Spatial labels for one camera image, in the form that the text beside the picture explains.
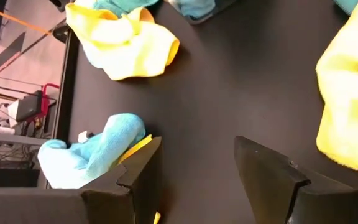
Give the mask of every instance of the cloth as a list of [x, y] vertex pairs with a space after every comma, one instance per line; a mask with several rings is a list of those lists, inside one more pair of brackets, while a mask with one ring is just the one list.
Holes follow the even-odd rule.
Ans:
[[353, 9], [358, 3], [358, 0], [334, 0], [334, 1], [348, 15], [352, 14]]
[[316, 71], [325, 101], [317, 147], [336, 162], [358, 170], [358, 5]]
[[121, 17], [122, 14], [128, 14], [138, 7], [152, 6], [158, 0], [97, 0], [93, 4], [93, 9], [107, 9]]
[[78, 189], [106, 173], [120, 156], [145, 136], [143, 121], [134, 114], [111, 116], [101, 134], [67, 148], [49, 140], [38, 153], [41, 169], [55, 189]]
[[179, 48], [179, 40], [144, 8], [118, 19], [108, 10], [71, 3], [66, 14], [89, 62], [103, 68], [112, 80], [160, 75]]
[[182, 15], [199, 19], [215, 8], [215, 0], [168, 0]]

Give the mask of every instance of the blue fabric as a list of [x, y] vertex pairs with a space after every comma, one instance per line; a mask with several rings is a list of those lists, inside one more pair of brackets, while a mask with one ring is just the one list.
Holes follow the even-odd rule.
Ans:
[[169, 3], [186, 17], [199, 19], [215, 8], [215, 0], [168, 0]]
[[353, 9], [356, 7], [358, 0], [334, 0], [335, 3], [348, 15], [352, 14]]
[[134, 114], [111, 116], [101, 134], [67, 149], [49, 140], [38, 153], [42, 172], [55, 189], [78, 189], [106, 173], [128, 148], [145, 137], [143, 121]]
[[137, 7], [152, 6], [159, 0], [97, 0], [93, 4], [94, 9], [107, 9], [118, 17], [128, 14]]

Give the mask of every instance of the cable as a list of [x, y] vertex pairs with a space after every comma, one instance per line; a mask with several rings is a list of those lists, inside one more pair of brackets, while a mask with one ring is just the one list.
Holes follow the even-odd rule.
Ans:
[[[1, 86], [0, 86], [0, 89], [2, 89], [2, 90], [8, 90], [8, 91], [14, 91], [14, 92], [17, 92], [17, 93], [23, 93], [23, 94], [27, 94], [27, 95], [31, 95], [31, 96], [37, 96], [37, 95], [34, 94], [34, 93], [28, 93], [28, 92], [25, 92], [25, 91], [14, 90], [14, 89], [11, 89], [11, 88], [1, 87]], [[50, 100], [55, 100], [55, 101], [57, 101], [56, 99], [51, 98], [51, 97], [49, 97], [49, 96], [43, 96], [43, 97], [48, 98], [48, 99], [50, 99]]]
[[42, 85], [39, 85], [39, 84], [29, 83], [29, 82], [20, 81], [20, 80], [15, 80], [15, 79], [13, 79], [13, 78], [0, 77], [0, 79], [2, 79], [2, 80], [8, 80], [8, 81], [14, 81], [14, 82], [18, 82], [18, 83], [27, 84], [27, 85], [36, 85], [36, 86], [42, 87]]
[[20, 148], [18, 148], [18, 149], [13, 149], [11, 152], [6, 153], [5, 155], [3, 155], [3, 156], [0, 157], [0, 161], [2, 161], [3, 159], [5, 159], [5, 158], [7, 158], [7, 157], [10, 157], [11, 155], [15, 154], [15, 153], [16, 153], [17, 151], [19, 151], [19, 150], [20, 150]]
[[23, 159], [23, 156], [19, 157], [17, 155], [10, 155], [10, 158], [14, 158], [14, 159]]

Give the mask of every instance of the black table surface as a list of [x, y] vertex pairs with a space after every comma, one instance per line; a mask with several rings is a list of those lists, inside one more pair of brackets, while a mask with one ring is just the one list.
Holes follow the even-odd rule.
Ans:
[[102, 131], [112, 114], [138, 114], [163, 137], [165, 223], [255, 223], [235, 136], [358, 186], [358, 172], [316, 148], [323, 101], [315, 66], [346, 21], [332, 1], [240, 0], [198, 26], [164, 3], [155, 18], [181, 41], [159, 77], [112, 81], [80, 47], [69, 139]]

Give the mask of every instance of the yellow microfiber towel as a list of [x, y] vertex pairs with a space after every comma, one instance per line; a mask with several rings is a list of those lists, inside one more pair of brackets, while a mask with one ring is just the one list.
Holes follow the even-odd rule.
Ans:
[[70, 3], [66, 17], [88, 60], [112, 80], [160, 75], [179, 48], [179, 40], [145, 8], [119, 19], [109, 10]]
[[325, 101], [317, 147], [336, 162], [358, 170], [358, 5], [316, 70]]

